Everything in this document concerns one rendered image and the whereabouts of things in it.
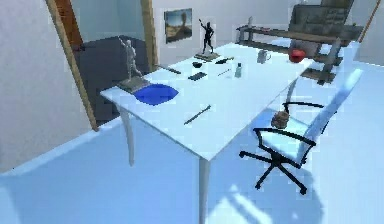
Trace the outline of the brown lump on chair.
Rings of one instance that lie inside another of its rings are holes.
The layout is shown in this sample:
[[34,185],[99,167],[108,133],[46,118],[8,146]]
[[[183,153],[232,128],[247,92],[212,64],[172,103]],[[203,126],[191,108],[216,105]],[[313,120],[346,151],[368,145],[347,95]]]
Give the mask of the brown lump on chair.
[[290,115],[285,111],[278,111],[271,120],[271,126],[277,129],[285,129],[288,125]]

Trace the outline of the white office chair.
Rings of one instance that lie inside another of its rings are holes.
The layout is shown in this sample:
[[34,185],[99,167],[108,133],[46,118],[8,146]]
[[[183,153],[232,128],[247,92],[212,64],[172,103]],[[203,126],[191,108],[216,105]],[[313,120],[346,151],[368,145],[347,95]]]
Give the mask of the white office chair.
[[300,193],[307,193],[306,186],[301,183],[283,164],[300,169],[306,163],[309,151],[316,146],[317,139],[324,133],[330,119],[337,113],[339,107],[348,98],[362,76],[361,69],[355,69],[347,76],[343,85],[334,95],[332,100],[326,105],[308,102],[290,101],[284,102],[284,112],[289,112],[290,105],[309,106],[319,108],[320,112],[315,116],[310,124],[303,123],[292,115],[289,116],[287,126],[284,129],[274,128],[271,124],[277,111],[270,108],[263,110],[258,118],[252,123],[252,131],[256,135],[258,147],[270,154],[270,157],[263,157],[255,153],[240,151],[239,156],[254,158],[266,163],[269,167],[256,182],[255,188],[260,189],[262,183],[274,168],[278,168],[299,188]]

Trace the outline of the white table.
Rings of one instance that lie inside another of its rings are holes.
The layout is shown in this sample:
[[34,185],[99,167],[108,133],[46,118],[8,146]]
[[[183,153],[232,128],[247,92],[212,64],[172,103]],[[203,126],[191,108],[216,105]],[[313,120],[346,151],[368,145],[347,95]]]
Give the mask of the white table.
[[[197,72],[191,58],[172,66],[181,74],[164,69],[148,74],[150,82],[165,84],[178,91],[172,100],[158,106],[141,103],[118,87],[101,92],[120,112],[130,164],[134,163],[135,151],[131,116],[199,158],[199,224],[205,224],[211,160],[312,63],[310,59],[291,63],[287,55],[274,52],[268,62],[259,64],[256,62],[257,49],[234,43],[221,46],[216,52],[224,57],[234,57],[234,60],[223,65],[205,63],[202,71],[207,76],[197,81],[188,79]],[[235,77],[237,63],[242,63],[240,78]],[[231,71],[217,76],[227,69]],[[208,105],[211,105],[208,111],[183,125]]]

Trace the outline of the blue bowl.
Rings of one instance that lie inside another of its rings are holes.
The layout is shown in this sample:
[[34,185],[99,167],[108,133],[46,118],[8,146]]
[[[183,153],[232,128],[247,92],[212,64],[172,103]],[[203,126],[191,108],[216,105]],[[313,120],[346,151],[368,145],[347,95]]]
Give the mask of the blue bowl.
[[172,100],[178,91],[164,84],[150,84],[134,93],[135,98],[145,104],[156,106]]

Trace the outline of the dark flat remote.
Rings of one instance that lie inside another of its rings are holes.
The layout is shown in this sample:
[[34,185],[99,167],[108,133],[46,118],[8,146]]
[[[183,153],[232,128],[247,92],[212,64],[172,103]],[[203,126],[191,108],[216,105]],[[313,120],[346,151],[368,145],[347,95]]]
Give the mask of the dark flat remote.
[[162,68],[162,69],[165,69],[167,71],[170,71],[172,73],[175,73],[175,74],[181,74],[180,71],[174,69],[174,68],[170,68],[170,67],[165,67],[165,66],[162,66],[162,65],[157,65],[159,68]]

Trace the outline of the grey statue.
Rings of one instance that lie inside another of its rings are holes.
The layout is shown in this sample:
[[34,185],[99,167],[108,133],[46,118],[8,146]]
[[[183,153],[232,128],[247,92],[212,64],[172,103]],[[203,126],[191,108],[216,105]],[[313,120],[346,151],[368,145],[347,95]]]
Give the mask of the grey statue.
[[126,53],[126,68],[128,78],[120,81],[118,86],[129,93],[134,93],[141,88],[148,86],[149,82],[144,79],[142,72],[139,71],[136,66],[136,51],[132,46],[131,41],[123,41],[122,39],[119,39],[119,41],[122,47],[125,49]]

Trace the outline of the black statue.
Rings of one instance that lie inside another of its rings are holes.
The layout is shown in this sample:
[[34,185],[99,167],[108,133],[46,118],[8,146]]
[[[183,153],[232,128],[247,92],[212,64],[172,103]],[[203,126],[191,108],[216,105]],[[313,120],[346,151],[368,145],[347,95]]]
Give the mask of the black statue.
[[199,21],[199,23],[204,29],[203,50],[201,53],[197,53],[195,57],[204,61],[212,61],[213,59],[219,57],[219,54],[214,52],[214,48],[212,46],[212,36],[214,34],[214,30],[211,27],[210,22],[204,24],[202,21]]

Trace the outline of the framed landscape picture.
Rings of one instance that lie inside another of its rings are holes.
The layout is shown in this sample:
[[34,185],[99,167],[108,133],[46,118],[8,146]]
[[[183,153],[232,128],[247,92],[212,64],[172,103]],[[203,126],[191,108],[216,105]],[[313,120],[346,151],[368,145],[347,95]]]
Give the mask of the framed landscape picture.
[[177,42],[192,36],[192,9],[164,12],[166,43]]

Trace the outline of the grey mug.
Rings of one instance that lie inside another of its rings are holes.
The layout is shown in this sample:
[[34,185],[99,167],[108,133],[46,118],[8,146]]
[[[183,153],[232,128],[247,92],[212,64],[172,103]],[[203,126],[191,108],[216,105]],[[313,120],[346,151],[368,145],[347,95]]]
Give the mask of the grey mug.
[[257,62],[264,64],[266,61],[271,59],[271,55],[267,50],[260,50],[258,52]]

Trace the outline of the red bowl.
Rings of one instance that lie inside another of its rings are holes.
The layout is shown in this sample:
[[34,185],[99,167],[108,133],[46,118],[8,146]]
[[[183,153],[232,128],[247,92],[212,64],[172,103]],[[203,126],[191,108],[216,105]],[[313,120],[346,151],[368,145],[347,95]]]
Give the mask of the red bowl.
[[289,53],[289,60],[292,63],[300,63],[306,57],[306,52],[301,49],[293,49]]

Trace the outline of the brown wooden shelf unit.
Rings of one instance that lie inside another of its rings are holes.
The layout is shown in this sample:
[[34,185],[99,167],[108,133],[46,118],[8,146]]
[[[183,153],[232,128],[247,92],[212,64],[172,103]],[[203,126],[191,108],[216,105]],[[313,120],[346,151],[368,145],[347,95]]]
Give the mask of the brown wooden shelf unit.
[[[357,41],[364,29],[356,23],[346,25],[353,2],[322,0],[320,5],[297,4],[287,30],[244,25],[237,28],[237,44],[284,54],[303,50],[306,58],[324,66],[321,70],[307,68],[301,76],[316,80],[319,85],[332,83],[335,78],[332,69],[343,61],[339,56],[341,48]],[[288,47],[262,43],[253,39],[254,34],[288,38],[291,42]]]

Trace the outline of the orange room door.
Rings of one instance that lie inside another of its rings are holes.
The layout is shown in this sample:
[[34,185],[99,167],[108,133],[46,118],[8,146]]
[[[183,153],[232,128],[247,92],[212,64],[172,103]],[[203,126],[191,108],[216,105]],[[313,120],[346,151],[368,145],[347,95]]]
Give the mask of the orange room door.
[[84,49],[76,17],[70,0],[55,0],[67,39],[74,51]]

